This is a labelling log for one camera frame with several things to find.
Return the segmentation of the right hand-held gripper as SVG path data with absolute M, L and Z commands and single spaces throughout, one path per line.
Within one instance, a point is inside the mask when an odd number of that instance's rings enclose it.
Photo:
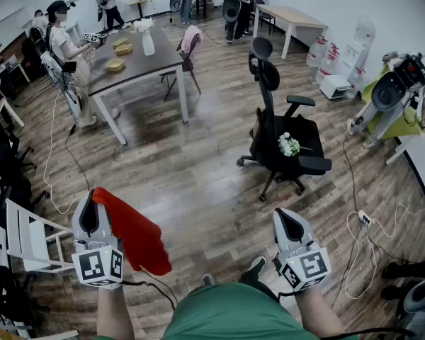
M 282 208 L 273 211 L 273 231 L 279 253 L 273 260 L 276 271 L 295 292 L 324 282 L 332 273 L 325 247 L 315 240 L 310 223 L 297 213 Z

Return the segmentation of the small round table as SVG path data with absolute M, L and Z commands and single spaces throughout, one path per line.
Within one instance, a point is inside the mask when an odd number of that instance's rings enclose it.
M 145 17 L 145 15 L 143 14 L 142 5 L 147 2 L 152 2 L 152 0 L 130 0 L 129 2 L 127 2 L 127 6 L 137 7 L 139 17 L 140 19 L 142 19 Z

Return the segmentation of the white folding chair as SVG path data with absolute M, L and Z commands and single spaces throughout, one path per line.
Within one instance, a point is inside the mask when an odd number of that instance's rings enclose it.
M 74 268 L 64 260 L 61 239 L 72 235 L 58 225 L 6 199 L 7 254 L 23 261 L 27 272 L 61 273 Z

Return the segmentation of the dark wooden table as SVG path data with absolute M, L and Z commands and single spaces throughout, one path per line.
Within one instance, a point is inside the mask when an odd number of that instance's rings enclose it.
M 124 68 L 119 72 L 113 73 L 106 69 L 106 65 L 111 60 L 118 58 L 110 43 L 95 51 L 89 83 L 89 96 L 93 99 L 98 111 L 106 119 L 113 134 L 122 145 L 126 145 L 127 142 L 106 108 L 103 97 L 139 81 L 157 77 L 160 74 L 175 72 L 178 82 L 178 98 L 181 106 L 182 120 L 184 123 L 188 122 L 183 60 L 160 27 L 153 27 L 151 29 L 151 36 L 155 46 L 155 53 L 151 56 L 146 56 L 143 50 L 141 35 L 131 33 L 129 30 L 123 30 L 111 37 L 113 42 L 121 38 L 126 38 L 128 43 L 132 45 L 132 52 L 121 57 L 124 61 Z

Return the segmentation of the black mesh office chair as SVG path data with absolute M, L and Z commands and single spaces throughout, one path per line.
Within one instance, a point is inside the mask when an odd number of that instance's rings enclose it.
M 281 78 L 276 66 L 270 61 L 273 46 L 263 37 L 254 38 L 249 52 L 249 71 L 254 80 L 259 83 L 264 109 L 256 110 L 256 123 L 249 134 L 252 143 L 249 155 L 243 155 L 237 160 L 237 166 L 243 166 L 245 161 L 256 162 L 270 171 L 270 176 L 259 196 L 266 200 L 266 192 L 273 181 L 292 181 L 298 186 L 300 196 L 305 186 L 300 181 L 303 175 L 322 176 L 332 169 L 332 161 L 324 157 L 317 124 L 296 115 L 300 106 L 314 107 L 315 101 L 304 96 L 288 96 L 289 109 L 284 115 L 276 115 L 272 93 L 280 85 Z M 294 157 L 284 156 L 278 146 L 278 138 L 289 132 L 302 147 L 312 151 L 301 150 Z

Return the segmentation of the white box appliance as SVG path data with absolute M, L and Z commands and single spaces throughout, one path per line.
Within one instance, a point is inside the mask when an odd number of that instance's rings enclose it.
M 340 75 L 325 76 L 319 86 L 319 90 L 329 100 L 343 98 L 350 89 L 350 83 Z

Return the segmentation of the white water dispenser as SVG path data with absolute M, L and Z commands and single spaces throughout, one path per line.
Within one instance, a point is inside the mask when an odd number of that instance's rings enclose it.
M 375 38 L 375 25 L 369 17 L 359 18 L 353 39 L 341 56 L 341 75 L 347 79 L 355 68 L 362 69 Z

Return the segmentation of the person's left forearm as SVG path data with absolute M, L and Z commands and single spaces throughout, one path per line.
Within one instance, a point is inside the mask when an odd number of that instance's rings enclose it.
M 112 340 L 135 340 L 122 288 L 98 289 L 97 336 Z

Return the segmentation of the grey shell backpack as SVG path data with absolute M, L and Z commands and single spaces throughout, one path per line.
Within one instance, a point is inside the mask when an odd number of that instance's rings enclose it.
M 397 340 L 425 340 L 425 280 L 416 284 L 402 301 L 402 315 L 407 318 L 405 330 Z

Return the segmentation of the person's right forearm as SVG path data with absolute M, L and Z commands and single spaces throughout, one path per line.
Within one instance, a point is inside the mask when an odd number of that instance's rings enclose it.
M 319 286 L 307 288 L 295 295 L 304 329 L 319 338 L 338 336 L 344 327 L 331 305 L 325 300 Z

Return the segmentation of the person's right shoe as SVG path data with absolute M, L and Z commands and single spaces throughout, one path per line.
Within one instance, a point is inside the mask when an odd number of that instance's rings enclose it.
M 266 258 L 264 256 L 256 257 L 250 267 L 240 276 L 240 283 L 253 284 L 259 282 L 259 276 L 266 267 Z

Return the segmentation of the black swivel chair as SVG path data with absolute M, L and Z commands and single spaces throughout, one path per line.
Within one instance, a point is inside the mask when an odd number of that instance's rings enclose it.
M 26 177 L 17 178 L 11 185 L 6 186 L 0 181 L 0 227 L 6 228 L 6 199 L 10 199 L 26 210 L 35 212 L 38 203 L 43 199 L 49 199 L 50 194 L 42 191 L 36 199 L 31 200 L 32 190 L 30 181 Z
M 20 140 L 12 133 L 7 132 L 0 124 L 0 176 L 4 179 L 7 176 L 17 176 L 26 167 L 37 169 L 37 165 L 24 162 L 29 152 L 34 152 L 32 147 L 28 147 L 24 153 L 18 156 Z

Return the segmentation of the light wooden table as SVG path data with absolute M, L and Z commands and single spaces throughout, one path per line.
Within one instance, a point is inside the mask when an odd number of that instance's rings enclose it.
M 254 13 L 253 38 L 256 38 L 258 35 L 260 13 L 267 13 L 287 23 L 285 43 L 281 55 L 282 60 L 287 57 L 290 40 L 297 27 L 322 29 L 322 34 L 324 34 L 328 28 L 327 25 L 295 8 L 257 4 Z

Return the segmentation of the red clothes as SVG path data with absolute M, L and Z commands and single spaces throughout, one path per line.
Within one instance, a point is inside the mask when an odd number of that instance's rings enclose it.
M 171 272 L 161 228 L 104 188 L 93 190 L 92 200 L 105 206 L 113 236 L 123 241 L 125 257 L 134 271 L 146 270 L 156 276 Z

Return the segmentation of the green-covered table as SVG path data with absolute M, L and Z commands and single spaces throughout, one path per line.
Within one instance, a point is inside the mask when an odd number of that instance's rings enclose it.
M 371 101 L 371 92 L 377 81 L 386 73 L 390 71 L 390 66 L 384 63 L 380 73 L 376 78 L 370 82 L 362 90 L 362 100 L 365 103 Z M 407 137 L 401 144 L 395 148 L 395 153 L 386 161 L 387 165 L 390 165 L 398 157 L 400 157 L 406 151 L 409 142 L 416 136 L 425 136 L 425 130 L 421 128 L 421 117 L 417 115 L 417 112 L 413 108 L 405 108 L 404 113 L 396 119 L 391 126 L 385 131 L 385 134 L 381 137 L 382 140 L 392 139 L 396 137 Z

